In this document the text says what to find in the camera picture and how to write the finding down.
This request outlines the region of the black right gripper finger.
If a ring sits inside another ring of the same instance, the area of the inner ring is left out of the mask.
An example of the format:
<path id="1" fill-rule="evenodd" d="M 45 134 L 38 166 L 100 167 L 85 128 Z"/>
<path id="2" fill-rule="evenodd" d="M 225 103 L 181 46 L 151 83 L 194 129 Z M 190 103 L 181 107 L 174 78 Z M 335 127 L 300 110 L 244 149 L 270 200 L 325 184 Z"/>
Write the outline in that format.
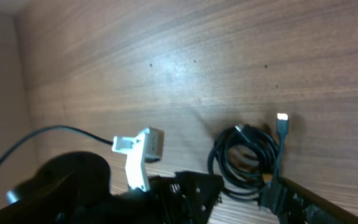
<path id="1" fill-rule="evenodd" d="M 358 224 L 358 216 L 284 177 L 272 179 L 260 195 L 259 205 L 280 223 Z"/>

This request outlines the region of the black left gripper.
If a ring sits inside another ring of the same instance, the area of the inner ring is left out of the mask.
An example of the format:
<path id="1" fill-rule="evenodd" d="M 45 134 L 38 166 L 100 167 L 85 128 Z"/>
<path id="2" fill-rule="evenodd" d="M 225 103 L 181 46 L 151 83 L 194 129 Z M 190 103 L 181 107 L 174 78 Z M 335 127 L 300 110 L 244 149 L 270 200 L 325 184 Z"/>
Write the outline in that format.
<path id="1" fill-rule="evenodd" d="M 114 199 L 121 223 L 207 223 L 224 188 L 220 175 L 190 171 L 154 176 L 149 183 L 145 192 L 131 190 Z"/>

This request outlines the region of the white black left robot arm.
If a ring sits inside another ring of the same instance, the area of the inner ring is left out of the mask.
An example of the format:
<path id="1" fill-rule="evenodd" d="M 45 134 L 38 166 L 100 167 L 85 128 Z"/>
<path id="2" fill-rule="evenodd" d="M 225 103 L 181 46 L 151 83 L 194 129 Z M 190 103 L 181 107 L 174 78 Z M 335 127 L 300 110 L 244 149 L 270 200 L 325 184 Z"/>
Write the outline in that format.
<path id="1" fill-rule="evenodd" d="M 95 153 L 57 156 L 11 190 L 17 200 L 0 209 L 0 223 L 207 223 L 224 188 L 220 175 L 186 171 L 112 195 L 110 176 Z"/>

